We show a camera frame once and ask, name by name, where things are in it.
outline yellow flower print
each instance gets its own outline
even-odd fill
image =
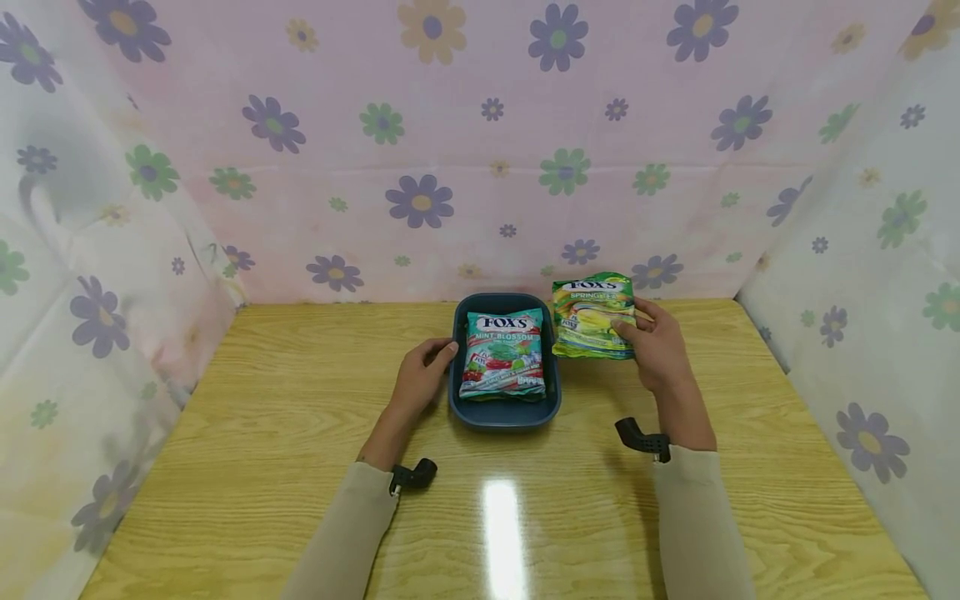
[[[420,48],[420,62],[430,64],[436,56],[441,64],[453,62],[453,50],[467,47],[467,38],[460,28],[467,14],[460,7],[449,6],[449,0],[413,0],[414,6],[401,4],[396,16],[406,27],[400,42],[407,48]]]
[[[490,163],[490,174],[499,180],[510,175],[510,163],[506,160],[495,160]]]
[[[290,23],[287,24],[287,35],[290,37],[290,43],[300,48],[301,52],[313,52],[320,43],[317,41],[317,33],[303,19],[290,19]]]
[[[480,271],[480,267],[471,264],[460,265],[460,276],[464,279],[476,279],[480,277],[483,273]]]
[[[836,39],[830,44],[830,47],[833,48],[833,54],[847,54],[860,45],[860,40],[866,34],[867,28],[863,26],[863,23],[853,23],[837,34]]]
[[[950,30],[960,27],[960,0],[933,0],[900,47],[903,57],[916,60],[926,50],[942,50],[950,42]]]
[[[130,211],[119,204],[107,204],[100,211],[100,220],[106,222],[108,227],[121,228],[130,222]]]
[[[860,174],[860,187],[871,188],[880,182],[880,172],[877,169],[864,169]]]

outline table surface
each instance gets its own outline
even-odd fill
[[[665,302],[720,442],[759,598],[924,598],[803,402],[732,300]],[[273,598],[393,389],[453,303],[258,305],[237,317],[83,599]],[[658,598],[658,509],[627,416],[656,428],[627,361],[562,361],[560,413],[467,430],[441,403],[368,598]]]

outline green flower print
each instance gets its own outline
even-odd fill
[[[551,196],[561,192],[572,196],[578,185],[587,183],[586,170],[590,168],[590,160],[584,157],[584,151],[580,148],[572,152],[561,148],[554,153],[553,160],[545,160],[540,168],[544,171],[540,176],[540,185],[549,186]]]
[[[43,429],[54,422],[57,416],[57,403],[50,400],[43,400],[38,403],[34,412],[30,414],[30,425],[37,429]]]
[[[210,183],[213,183],[218,193],[230,196],[233,200],[240,200],[241,198],[249,200],[253,197],[253,192],[256,191],[256,186],[250,182],[250,176],[246,173],[240,173],[233,167],[214,169]]]
[[[399,112],[393,112],[390,105],[383,103],[378,108],[376,104],[367,105],[367,112],[360,114],[360,120],[363,121],[363,133],[367,137],[373,136],[373,140],[383,145],[384,142],[390,142],[393,146],[396,139],[406,132],[400,126],[403,117]]]
[[[720,201],[720,205],[724,208],[730,208],[738,202],[740,202],[740,195],[736,192],[731,192],[729,194],[724,194],[723,199]]]
[[[143,389],[140,390],[140,399],[152,400],[154,397],[156,397],[156,382],[148,381],[143,385]]]
[[[645,171],[636,172],[636,181],[634,181],[636,194],[653,196],[657,190],[666,187],[666,181],[669,179],[670,172],[666,170],[665,164],[648,164]]]
[[[898,248],[908,233],[913,233],[920,226],[920,215],[926,210],[926,200],[920,197],[920,190],[915,190],[907,196],[906,192],[899,194],[894,205],[883,211],[883,225],[880,226],[876,237],[882,239],[880,249],[887,246]]]
[[[840,112],[834,112],[827,119],[827,124],[820,128],[820,143],[830,144],[837,141],[858,108],[860,108],[859,104],[846,105]]]
[[[163,198],[163,192],[172,194],[177,191],[173,180],[178,180],[180,174],[170,166],[170,158],[167,158],[166,154],[154,154],[150,152],[150,148],[140,144],[132,153],[127,153],[127,164],[133,169],[130,171],[130,179],[133,185],[140,186],[144,198],[153,198],[159,202]]]
[[[944,282],[936,292],[926,295],[928,307],[924,309],[924,316],[933,319],[934,329],[950,329],[960,333],[960,285],[950,287]]]
[[[16,294],[16,282],[30,278],[30,272],[20,266],[23,261],[23,253],[11,252],[7,242],[0,240],[0,292],[12,296]]]

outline finger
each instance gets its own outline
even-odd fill
[[[433,359],[432,363],[427,365],[426,369],[440,377],[444,374],[446,366],[449,365],[453,357],[457,355],[457,348],[459,347],[460,345],[456,342],[450,342],[437,352],[437,357]]]

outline candy bag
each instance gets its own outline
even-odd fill
[[[634,349],[613,330],[611,320],[634,321],[634,286],[620,273],[598,273],[553,282],[556,356],[566,358],[634,357]]]
[[[544,397],[540,326],[543,313],[521,310],[509,315],[467,313],[467,365],[460,397],[489,400]]]

